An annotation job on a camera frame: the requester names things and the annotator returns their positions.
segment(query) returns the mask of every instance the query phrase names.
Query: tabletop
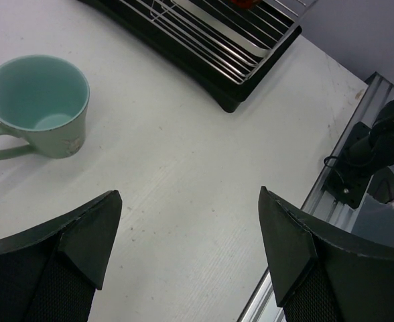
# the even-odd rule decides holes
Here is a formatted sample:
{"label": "tabletop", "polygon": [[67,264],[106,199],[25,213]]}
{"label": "tabletop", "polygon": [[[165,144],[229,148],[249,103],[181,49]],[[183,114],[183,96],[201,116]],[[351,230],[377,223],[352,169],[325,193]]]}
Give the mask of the tabletop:
{"label": "tabletop", "polygon": [[[75,0],[0,0],[0,64],[50,54],[90,84],[75,156],[0,161],[0,237],[119,190],[89,321],[235,321],[267,267],[261,185],[301,206],[366,85],[299,37],[233,114]],[[17,139],[0,138],[0,147]]]}

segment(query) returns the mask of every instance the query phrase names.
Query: mug rim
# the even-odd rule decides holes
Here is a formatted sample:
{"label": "mug rim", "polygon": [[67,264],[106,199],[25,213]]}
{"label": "mug rim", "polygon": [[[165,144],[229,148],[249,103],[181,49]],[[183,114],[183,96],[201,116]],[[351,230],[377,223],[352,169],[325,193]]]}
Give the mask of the mug rim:
{"label": "mug rim", "polygon": [[48,129],[28,129],[25,127],[20,127],[20,126],[16,126],[13,125],[12,123],[9,123],[8,121],[5,121],[4,119],[2,119],[2,117],[0,117],[0,122],[4,125],[7,125],[9,127],[12,127],[13,129],[18,129],[20,131],[27,131],[27,132],[44,132],[44,131],[52,131],[53,129],[59,129],[61,127],[64,127],[65,125],[68,125],[69,123],[73,122],[75,119],[77,119],[82,112],[85,111],[87,105],[88,105],[88,101],[90,100],[90,85],[88,83],[87,78],[85,77],[84,73],[81,71],[81,69],[79,69],[78,67],[76,67],[73,63],[67,61],[66,59],[63,58],[59,58],[59,57],[55,57],[55,56],[51,56],[51,55],[45,55],[45,54],[32,54],[32,55],[26,55],[26,56],[20,56],[20,57],[16,57],[13,58],[11,60],[8,60],[6,62],[4,62],[3,64],[0,65],[0,70],[4,67],[6,67],[7,65],[13,64],[14,62],[17,62],[18,60],[24,60],[24,59],[28,59],[28,58],[35,58],[35,57],[43,57],[43,58],[50,58],[50,59],[54,59],[63,63],[66,63],[67,65],[71,66],[74,70],[78,71],[78,73],[81,75],[82,79],[84,79],[85,85],[86,85],[86,99],[84,104],[82,104],[81,109],[79,110],[79,112],[70,120],[68,120],[66,123],[61,124],[61,125],[57,125],[55,127],[50,127]]}

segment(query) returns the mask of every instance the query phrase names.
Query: metal wire rack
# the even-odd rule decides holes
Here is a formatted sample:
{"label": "metal wire rack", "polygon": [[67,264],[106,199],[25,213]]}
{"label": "metal wire rack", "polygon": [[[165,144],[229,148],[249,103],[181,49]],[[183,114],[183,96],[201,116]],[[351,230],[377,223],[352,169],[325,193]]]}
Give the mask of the metal wire rack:
{"label": "metal wire rack", "polygon": [[318,0],[264,0],[250,10],[228,0],[120,0],[241,85],[298,27]]}

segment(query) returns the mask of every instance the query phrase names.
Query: mug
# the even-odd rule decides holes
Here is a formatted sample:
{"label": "mug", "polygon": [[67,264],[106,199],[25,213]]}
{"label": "mug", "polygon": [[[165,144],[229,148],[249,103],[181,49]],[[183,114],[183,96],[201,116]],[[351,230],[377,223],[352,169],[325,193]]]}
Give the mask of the mug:
{"label": "mug", "polygon": [[0,160],[36,153],[66,158],[82,147],[90,87],[66,60],[33,55],[0,66],[0,136],[28,145],[0,150]]}

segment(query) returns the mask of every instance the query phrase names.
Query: black dish rack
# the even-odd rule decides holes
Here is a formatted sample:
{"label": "black dish rack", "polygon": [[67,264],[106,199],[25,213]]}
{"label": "black dish rack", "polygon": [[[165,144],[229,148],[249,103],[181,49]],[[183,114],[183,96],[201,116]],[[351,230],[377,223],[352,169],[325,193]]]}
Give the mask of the black dish rack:
{"label": "black dish rack", "polygon": [[243,10],[228,0],[79,1],[179,66],[229,113],[299,36],[299,21],[317,2],[267,0]]}

